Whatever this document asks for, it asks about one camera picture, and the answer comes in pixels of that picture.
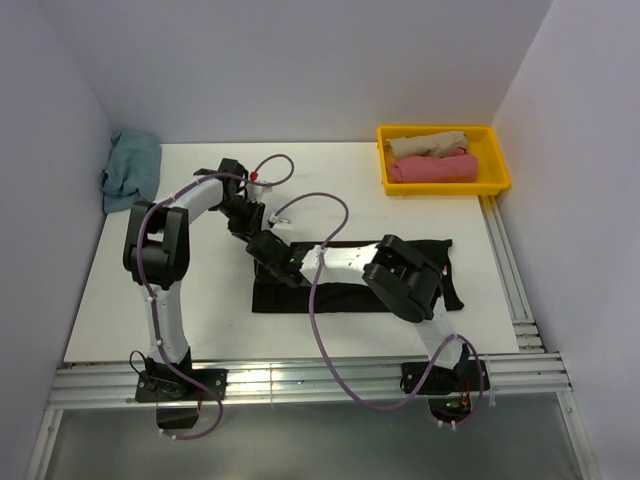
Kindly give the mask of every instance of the black mounting plate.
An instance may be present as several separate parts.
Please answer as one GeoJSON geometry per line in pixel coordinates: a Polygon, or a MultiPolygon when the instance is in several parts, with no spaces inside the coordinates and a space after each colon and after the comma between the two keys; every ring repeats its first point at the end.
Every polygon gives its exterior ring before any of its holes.
{"type": "MultiPolygon", "coordinates": [[[[404,393],[413,391],[428,365],[429,362],[407,362],[402,364],[400,388],[404,393]]],[[[486,392],[491,388],[489,374],[484,361],[480,360],[480,366],[483,373],[484,391],[486,392]]],[[[418,395],[449,395],[453,392],[459,392],[465,380],[469,382],[470,391],[478,391],[480,386],[478,383],[478,368],[473,359],[468,360],[466,368],[460,376],[455,375],[452,370],[434,367],[418,395]]]]}
{"type": "MultiPolygon", "coordinates": [[[[190,375],[191,378],[197,380],[203,385],[209,387],[213,393],[218,395],[220,400],[224,399],[225,390],[227,387],[227,370],[222,368],[203,368],[192,370],[190,375]]],[[[137,403],[162,403],[162,402],[197,402],[199,397],[199,393],[197,389],[193,389],[189,391],[186,395],[181,398],[172,398],[166,393],[162,392],[158,388],[153,388],[150,385],[147,385],[143,378],[138,378],[138,385],[136,387],[136,397],[135,400],[137,403]]],[[[202,401],[209,402],[215,401],[215,398],[212,398],[207,392],[202,392],[202,401]]]]}

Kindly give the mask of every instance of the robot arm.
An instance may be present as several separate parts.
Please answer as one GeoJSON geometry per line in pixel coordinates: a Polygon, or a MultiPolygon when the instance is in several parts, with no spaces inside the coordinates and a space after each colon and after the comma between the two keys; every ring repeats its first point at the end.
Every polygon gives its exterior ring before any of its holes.
{"type": "MultiPolygon", "coordinates": [[[[224,159],[218,172],[245,177],[247,171],[235,160],[224,159]]],[[[196,175],[213,173],[200,170],[196,175]]],[[[246,251],[262,264],[278,281],[291,287],[311,284],[319,267],[320,247],[290,247],[271,230],[262,229],[265,206],[248,198],[240,181],[224,178],[208,180],[184,194],[176,202],[158,209],[145,232],[143,248],[137,249],[137,237],[145,215],[153,204],[138,202],[131,209],[123,255],[125,268],[140,285],[137,255],[149,283],[157,295],[163,347],[171,363],[180,371],[191,369],[188,342],[182,328],[180,305],[181,280],[189,266],[189,225],[207,210],[219,210],[229,219],[232,235],[246,242],[246,251]]],[[[442,272],[426,257],[404,241],[386,235],[381,242],[357,248],[327,248],[325,268],[320,283],[340,282],[368,285],[389,310],[404,320],[420,323],[434,316],[442,272]]],[[[147,304],[150,329],[150,351],[145,369],[161,388],[188,388],[164,365],[155,344],[150,305],[147,304]]]]}

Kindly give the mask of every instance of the white table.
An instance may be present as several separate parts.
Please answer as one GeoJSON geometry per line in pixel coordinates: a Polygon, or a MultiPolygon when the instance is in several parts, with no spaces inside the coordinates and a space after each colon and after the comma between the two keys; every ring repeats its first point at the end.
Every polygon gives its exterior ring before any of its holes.
{"type": "MultiPolygon", "coordinates": [[[[263,199],[267,215],[287,199],[309,191],[341,196],[351,219],[336,240],[375,240],[393,233],[405,240],[447,239],[454,284],[463,311],[451,312],[456,331],[480,353],[517,353],[513,325],[479,201],[476,197],[393,198],[384,194],[374,143],[164,145],[158,199],[192,181],[201,167],[221,158],[238,159],[249,170],[264,157],[283,152],[296,173],[263,199]]],[[[288,169],[274,160],[261,180],[276,180],[288,169]]],[[[285,217],[294,240],[322,240],[341,220],[329,199],[308,199],[285,217]]],[[[134,349],[146,351],[149,332],[140,291],[122,266],[129,212],[111,214],[100,238],[82,297],[66,362],[123,361],[134,349]]],[[[191,225],[191,264],[182,287],[184,328],[198,360],[317,358],[306,314],[251,313],[253,260],[226,229],[219,213],[191,225]]],[[[322,314],[320,330],[332,356],[421,355],[425,347],[415,326],[390,313],[322,314]]]]}

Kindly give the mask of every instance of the black cloth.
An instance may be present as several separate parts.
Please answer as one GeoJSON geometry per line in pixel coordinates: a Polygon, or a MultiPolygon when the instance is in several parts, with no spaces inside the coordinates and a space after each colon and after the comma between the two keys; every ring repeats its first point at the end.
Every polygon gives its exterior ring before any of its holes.
{"type": "MultiPolygon", "coordinates": [[[[330,247],[359,247],[373,242],[331,242],[330,247]]],[[[442,277],[444,304],[448,311],[462,310],[464,303],[460,301],[453,286],[453,270],[449,259],[449,247],[452,240],[409,240],[409,245],[422,253],[436,265],[447,268],[447,275],[442,277]]],[[[264,271],[256,265],[256,277],[264,278],[264,271]]],[[[254,313],[307,313],[309,311],[309,293],[311,287],[288,287],[256,279],[253,284],[254,313]]],[[[315,301],[316,313],[361,312],[375,313],[389,310],[366,285],[350,283],[324,283],[318,285],[315,301]]]]}

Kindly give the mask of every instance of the pink towel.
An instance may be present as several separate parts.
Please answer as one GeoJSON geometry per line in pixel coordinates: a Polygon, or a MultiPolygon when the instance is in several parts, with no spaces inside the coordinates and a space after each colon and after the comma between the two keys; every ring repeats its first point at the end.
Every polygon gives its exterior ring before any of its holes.
{"type": "Polygon", "coordinates": [[[466,183],[478,176],[478,159],[457,148],[450,157],[404,157],[389,166],[398,183],[466,183]]]}

